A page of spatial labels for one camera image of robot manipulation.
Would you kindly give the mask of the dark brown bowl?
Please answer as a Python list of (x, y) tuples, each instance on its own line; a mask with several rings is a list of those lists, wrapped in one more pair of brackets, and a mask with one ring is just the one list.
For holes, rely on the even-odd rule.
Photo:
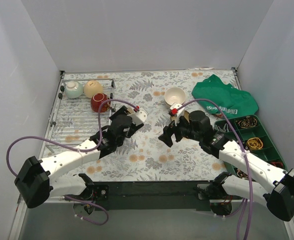
[[(190, 113), (189, 113), (188, 111), (186, 111), (186, 110), (184, 111), (184, 115), (183, 115), (183, 116), (184, 116), (184, 118), (185, 118), (188, 122), (190, 121), (190, 120), (189, 120), (189, 114), (190, 114)], [(174, 115), (174, 116), (171, 116), (171, 117), (170, 117), (170, 120), (171, 120), (171, 121), (174, 121), (176, 118), (177, 118), (177, 116)]]

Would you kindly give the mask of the red patterned bowl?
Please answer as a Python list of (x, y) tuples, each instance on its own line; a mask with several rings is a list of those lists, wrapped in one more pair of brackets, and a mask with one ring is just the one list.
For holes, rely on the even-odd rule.
[(108, 96), (104, 93), (96, 93), (90, 100), (91, 109), (93, 112), (98, 113), (99, 108), (101, 107), (100, 112), (104, 113), (110, 109), (110, 103), (103, 103), (108, 100)]

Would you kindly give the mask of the tan bowl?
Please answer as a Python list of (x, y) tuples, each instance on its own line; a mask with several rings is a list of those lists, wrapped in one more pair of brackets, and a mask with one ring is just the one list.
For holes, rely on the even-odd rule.
[(174, 103), (182, 105), (186, 100), (186, 93), (180, 87), (171, 87), (166, 90), (164, 100), (168, 106), (171, 106)]

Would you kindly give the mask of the beige bowl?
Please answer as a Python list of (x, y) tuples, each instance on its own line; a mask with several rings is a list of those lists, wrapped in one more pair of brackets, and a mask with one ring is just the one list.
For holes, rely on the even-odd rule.
[(92, 98), (94, 95), (103, 93), (103, 86), (96, 80), (89, 80), (83, 87), (84, 95), (87, 98)]

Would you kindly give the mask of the pale green bowl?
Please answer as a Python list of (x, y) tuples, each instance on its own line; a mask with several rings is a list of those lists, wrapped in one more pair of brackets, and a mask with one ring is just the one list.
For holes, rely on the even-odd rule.
[(69, 99), (76, 99), (83, 94), (84, 87), (81, 83), (77, 81), (68, 81), (65, 84), (65, 95)]

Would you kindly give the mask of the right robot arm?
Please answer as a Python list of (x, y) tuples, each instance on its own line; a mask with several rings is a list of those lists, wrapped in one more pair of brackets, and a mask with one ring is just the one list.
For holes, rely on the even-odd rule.
[(215, 199), (238, 196), (259, 203), (278, 219), (288, 222), (294, 216), (294, 169), (286, 171), (276, 167), (254, 154), (242, 149), (242, 145), (213, 129), (203, 111), (193, 111), (184, 117), (184, 110), (171, 109), (174, 120), (163, 128), (159, 140), (168, 147), (183, 138), (199, 143), (207, 154), (229, 163), (243, 173), (247, 179), (231, 173), (219, 174), (206, 188), (198, 188), (199, 194)]

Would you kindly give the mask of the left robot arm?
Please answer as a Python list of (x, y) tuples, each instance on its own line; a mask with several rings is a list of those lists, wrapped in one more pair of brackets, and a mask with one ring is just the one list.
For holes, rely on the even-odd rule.
[(14, 184), (29, 209), (36, 208), (47, 199), (64, 195), (88, 200), (93, 196), (94, 183), (84, 173), (69, 179), (61, 176), (86, 164), (97, 161), (116, 151), (126, 138), (144, 126), (148, 114), (143, 110), (130, 112), (122, 106), (111, 117), (111, 124), (104, 126), (74, 151), (37, 159), (29, 157), (22, 165)]

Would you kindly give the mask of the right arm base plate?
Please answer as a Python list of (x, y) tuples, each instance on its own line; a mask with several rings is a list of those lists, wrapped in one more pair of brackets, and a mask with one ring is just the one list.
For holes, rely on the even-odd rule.
[(225, 200), (229, 196), (221, 185), (215, 185), (212, 183), (198, 184), (196, 186), (196, 191), (202, 198), (210, 200)]

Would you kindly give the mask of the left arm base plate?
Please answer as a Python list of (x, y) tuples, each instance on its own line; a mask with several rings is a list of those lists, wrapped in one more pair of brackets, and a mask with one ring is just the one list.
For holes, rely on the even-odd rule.
[(109, 185), (107, 184), (96, 184), (88, 188), (90, 201), (106, 201), (109, 198)]

